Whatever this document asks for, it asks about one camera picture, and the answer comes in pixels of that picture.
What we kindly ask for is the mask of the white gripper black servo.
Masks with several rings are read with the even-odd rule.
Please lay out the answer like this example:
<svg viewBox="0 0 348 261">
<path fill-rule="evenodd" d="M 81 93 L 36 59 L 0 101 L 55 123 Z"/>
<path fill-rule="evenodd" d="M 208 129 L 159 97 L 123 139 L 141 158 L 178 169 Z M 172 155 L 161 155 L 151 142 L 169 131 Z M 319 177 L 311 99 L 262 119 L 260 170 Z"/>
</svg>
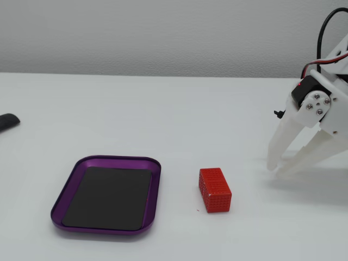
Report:
<svg viewBox="0 0 348 261">
<path fill-rule="evenodd" d="M 277 171 L 278 176 L 290 176 L 347 151 L 347 84 L 339 79 L 332 82 L 311 70 L 287 98 L 285 112 L 269 143 L 268 170 L 277 167 L 305 127 L 313 128 L 317 123 L 321 130 Z"/>
</svg>

